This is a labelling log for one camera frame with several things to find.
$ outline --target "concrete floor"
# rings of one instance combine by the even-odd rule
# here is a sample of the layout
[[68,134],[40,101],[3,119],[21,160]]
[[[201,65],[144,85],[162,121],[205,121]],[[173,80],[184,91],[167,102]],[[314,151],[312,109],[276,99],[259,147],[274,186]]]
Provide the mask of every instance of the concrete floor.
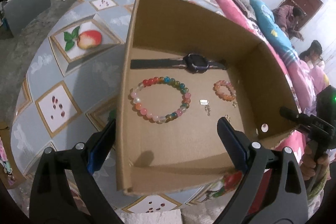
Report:
[[0,121],[11,126],[16,100],[23,78],[37,49],[51,28],[76,0],[51,0],[51,7],[42,12],[13,37],[0,27]]

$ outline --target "small tag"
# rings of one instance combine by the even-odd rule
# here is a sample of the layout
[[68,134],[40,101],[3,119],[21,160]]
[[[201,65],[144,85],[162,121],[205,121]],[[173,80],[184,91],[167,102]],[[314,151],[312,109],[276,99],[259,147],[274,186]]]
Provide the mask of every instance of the small tag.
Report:
[[208,105],[209,104],[209,101],[208,100],[199,100],[199,103],[201,105]]

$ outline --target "pink beaded bracelet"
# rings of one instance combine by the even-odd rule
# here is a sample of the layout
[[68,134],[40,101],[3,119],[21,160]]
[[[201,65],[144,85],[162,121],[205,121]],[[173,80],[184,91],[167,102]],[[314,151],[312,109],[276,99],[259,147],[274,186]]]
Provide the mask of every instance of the pink beaded bracelet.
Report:
[[[221,89],[220,89],[221,86],[227,87],[227,89],[229,90],[231,95],[227,95],[223,91],[221,91]],[[224,80],[217,81],[215,83],[215,90],[216,90],[216,94],[219,96],[219,98],[222,98],[226,101],[231,102],[236,98],[236,91],[235,91],[235,89],[233,88],[233,86],[230,82],[227,82],[227,81],[224,81]]]
[[[181,91],[181,93],[183,94],[183,103],[178,110],[166,116],[157,116],[149,112],[146,108],[142,107],[141,100],[138,97],[138,92],[146,86],[151,86],[155,84],[168,84]],[[148,80],[145,79],[132,90],[130,95],[133,99],[133,104],[135,104],[135,108],[140,111],[140,114],[146,116],[148,119],[152,119],[154,122],[157,123],[170,122],[172,120],[175,120],[177,117],[180,117],[189,108],[191,97],[189,89],[185,87],[185,84],[180,83],[179,81],[175,81],[174,78],[169,78],[168,76],[154,77]]]

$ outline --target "smartwatch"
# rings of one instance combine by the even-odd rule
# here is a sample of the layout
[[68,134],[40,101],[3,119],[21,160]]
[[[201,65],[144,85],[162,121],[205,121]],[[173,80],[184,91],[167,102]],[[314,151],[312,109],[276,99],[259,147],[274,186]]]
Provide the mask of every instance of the smartwatch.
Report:
[[132,59],[131,69],[181,68],[191,73],[204,73],[208,69],[227,69],[225,60],[215,62],[199,54],[188,54],[178,59]]

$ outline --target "blue pillow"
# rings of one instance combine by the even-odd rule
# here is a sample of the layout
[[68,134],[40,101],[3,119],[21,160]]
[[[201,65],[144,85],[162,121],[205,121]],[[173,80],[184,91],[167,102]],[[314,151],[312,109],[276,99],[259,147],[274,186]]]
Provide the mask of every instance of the blue pillow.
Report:
[[250,4],[255,11],[260,30],[266,39],[279,54],[282,61],[288,66],[297,59],[297,53],[292,47],[289,38],[274,22],[273,12],[261,0],[250,0]]

